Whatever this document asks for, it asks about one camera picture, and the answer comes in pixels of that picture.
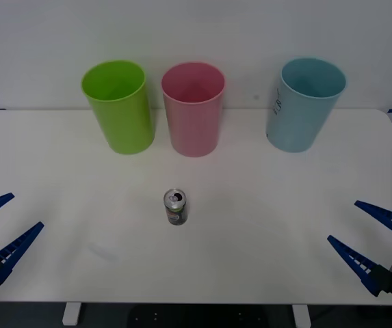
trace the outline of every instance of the can label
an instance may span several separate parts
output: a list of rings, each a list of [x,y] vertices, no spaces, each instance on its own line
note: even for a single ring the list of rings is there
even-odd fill
[[[172,210],[171,208],[166,208],[168,221],[171,224],[179,226],[187,221],[185,207]]]

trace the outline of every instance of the table leg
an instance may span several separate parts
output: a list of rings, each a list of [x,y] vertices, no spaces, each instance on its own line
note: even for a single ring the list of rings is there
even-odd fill
[[[311,319],[306,305],[292,305],[296,328],[311,328]]]
[[[80,314],[80,302],[68,302],[65,307],[62,323],[64,326],[77,326]]]

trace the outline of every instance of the plastic cup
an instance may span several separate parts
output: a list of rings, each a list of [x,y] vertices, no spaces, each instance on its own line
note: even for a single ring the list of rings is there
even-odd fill
[[[162,78],[168,129],[174,149],[189,157],[209,154],[217,146],[225,78],[200,62],[172,67]]]
[[[114,152],[135,154],[151,145],[154,132],[141,67],[107,61],[86,72],[81,88]]]
[[[286,152],[303,152],[322,129],[346,87],[346,78],[332,63],[299,58],[284,66],[280,79],[267,121],[267,138]]]

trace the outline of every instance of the light blue cup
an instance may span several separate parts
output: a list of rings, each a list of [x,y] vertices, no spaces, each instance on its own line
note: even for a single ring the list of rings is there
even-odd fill
[[[267,120],[267,138],[285,152],[303,152],[311,147],[344,91],[346,78],[327,61],[299,58],[285,64],[280,79]]]

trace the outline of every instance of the white table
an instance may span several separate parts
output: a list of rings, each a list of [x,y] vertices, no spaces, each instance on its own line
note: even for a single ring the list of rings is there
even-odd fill
[[[313,147],[276,149],[264,110],[226,110],[218,147],[192,159],[156,111],[151,147],[112,152],[91,111],[0,111],[0,249],[44,229],[0,301],[392,305],[375,298],[326,240],[392,263],[392,232],[354,206],[392,210],[392,124],[336,110]],[[168,223],[179,187],[189,219]]]

